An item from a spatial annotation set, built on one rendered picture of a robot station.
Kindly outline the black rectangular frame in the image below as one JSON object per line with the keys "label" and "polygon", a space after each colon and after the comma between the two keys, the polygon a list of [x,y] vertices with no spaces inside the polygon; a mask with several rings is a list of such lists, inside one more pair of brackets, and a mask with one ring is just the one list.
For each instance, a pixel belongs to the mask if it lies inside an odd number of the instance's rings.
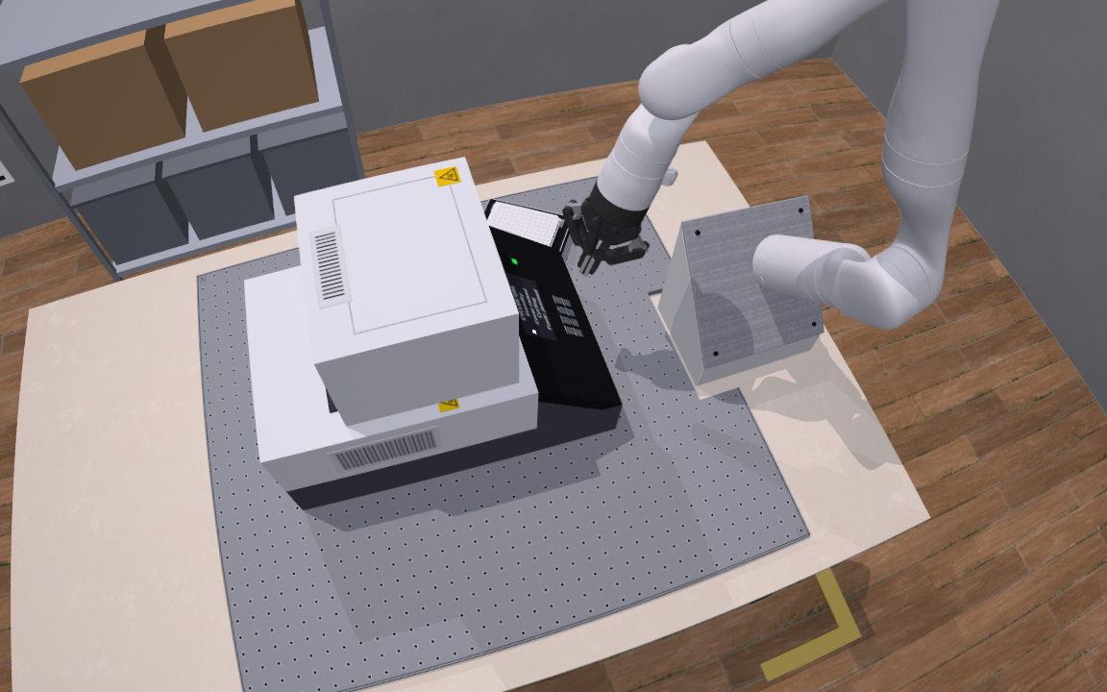
{"label": "black rectangular frame", "polygon": [[[492,213],[493,207],[495,207],[495,203],[496,202],[501,202],[501,200],[492,200],[492,198],[489,198],[489,202],[486,205],[486,209],[484,209],[484,214],[486,214],[486,220],[488,219],[489,213]],[[518,205],[518,203],[509,203],[509,202],[501,202],[501,203],[508,203],[509,205],[519,206],[519,207],[523,207],[523,209],[539,210],[539,211],[542,211],[542,213],[551,213],[551,211],[547,211],[547,210],[531,209],[530,207]],[[565,245],[566,245],[567,239],[568,239],[568,236],[570,236],[570,231],[568,231],[567,224],[565,223],[565,216],[563,216],[563,214],[559,214],[559,213],[551,213],[551,214],[559,216],[559,219],[561,219],[561,223],[559,223],[558,231],[556,234],[556,239],[554,240],[554,246],[551,246],[551,248],[558,249],[559,254],[561,254],[561,256],[562,256],[563,250],[565,250]],[[563,248],[562,248],[562,246],[563,246]]]}

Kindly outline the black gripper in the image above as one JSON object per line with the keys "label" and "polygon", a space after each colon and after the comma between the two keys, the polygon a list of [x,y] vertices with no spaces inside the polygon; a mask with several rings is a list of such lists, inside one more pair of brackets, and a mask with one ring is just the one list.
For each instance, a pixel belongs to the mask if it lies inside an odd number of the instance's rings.
{"label": "black gripper", "polygon": [[[580,268],[579,273],[583,273],[584,276],[596,273],[601,261],[606,261],[606,264],[621,264],[643,258],[643,255],[650,248],[650,244],[643,241],[638,234],[641,233],[641,223],[643,223],[643,216],[646,215],[646,211],[649,209],[620,209],[614,203],[606,200],[597,183],[592,192],[590,192],[590,196],[587,197],[587,200],[583,203],[576,200],[567,203],[562,210],[565,223],[567,224],[568,231],[571,234],[573,244],[581,248],[581,256],[578,262],[578,267]],[[581,218],[582,215],[583,218]],[[618,225],[627,225],[628,228],[618,227]],[[638,233],[638,229],[640,229],[640,233]],[[596,249],[599,240],[602,241],[601,246]],[[609,249],[611,245],[628,241],[631,242],[627,246]]]}

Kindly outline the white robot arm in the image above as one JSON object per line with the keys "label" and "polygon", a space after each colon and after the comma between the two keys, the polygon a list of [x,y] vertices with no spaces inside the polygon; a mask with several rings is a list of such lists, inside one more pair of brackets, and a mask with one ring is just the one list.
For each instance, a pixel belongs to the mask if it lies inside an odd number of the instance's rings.
{"label": "white robot arm", "polygon": [[[640,107],[603,163],[597,185],[606,200],[620,209],[648,209],[660,186],[676,180],[671,162],[701,110],[796,64],[892,1],[766,0],[699,42],[665,51],[643,71]],[[752,262],[763,287],[832,306],[884,330],[934,303],[970,153],[981,59],[999,6],[1000,0],[904,0],[903,69],[889,104],[880,164],[901,209],[894,242],[871,259],[855,244],[770,235]]]}

